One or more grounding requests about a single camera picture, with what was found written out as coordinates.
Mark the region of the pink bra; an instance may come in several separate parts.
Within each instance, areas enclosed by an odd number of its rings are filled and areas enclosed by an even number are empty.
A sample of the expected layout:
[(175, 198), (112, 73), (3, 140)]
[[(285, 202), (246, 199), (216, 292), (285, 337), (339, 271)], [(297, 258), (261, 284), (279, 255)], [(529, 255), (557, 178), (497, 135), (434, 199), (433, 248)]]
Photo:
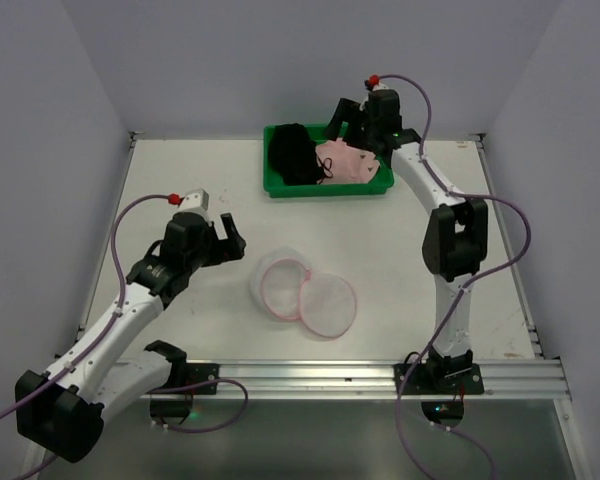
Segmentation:
[(323, 169), (322, 184), (367, 184), (381, 164), (375, 154), (349, 146), (341, 138), (328, 140), (316, 147), (317, 163)]

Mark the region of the black bra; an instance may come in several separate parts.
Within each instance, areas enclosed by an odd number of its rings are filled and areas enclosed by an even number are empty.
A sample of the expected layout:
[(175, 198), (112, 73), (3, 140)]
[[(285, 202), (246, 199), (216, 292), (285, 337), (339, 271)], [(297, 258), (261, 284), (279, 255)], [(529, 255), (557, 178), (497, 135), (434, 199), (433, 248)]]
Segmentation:
[(319, 185), (333, 172), (332, 160), (321, 160), (316, 147), (305, 126), (277, 125), (267, 147), (269, 165), (287, 186)]

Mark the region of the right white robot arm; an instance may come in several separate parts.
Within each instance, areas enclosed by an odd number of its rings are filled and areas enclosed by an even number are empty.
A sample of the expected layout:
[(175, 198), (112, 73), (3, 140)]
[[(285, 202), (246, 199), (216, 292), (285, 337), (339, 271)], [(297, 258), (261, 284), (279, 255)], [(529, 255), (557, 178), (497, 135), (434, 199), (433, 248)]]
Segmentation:
[(379, 156), (429, 216), (422, 257), (435, 282), (435, 327), (426, 358), (404, 373), (406, 387), (434, 394), (483, 393), (469, 339), (468, 281), (487, 256), (485, 201), (454, 191), (449, 179), (427, 158), (423, 137), (403, 128), (400, 98), (392, 89), (374, 87), (363, 102), (340, 99), (324, 136)]

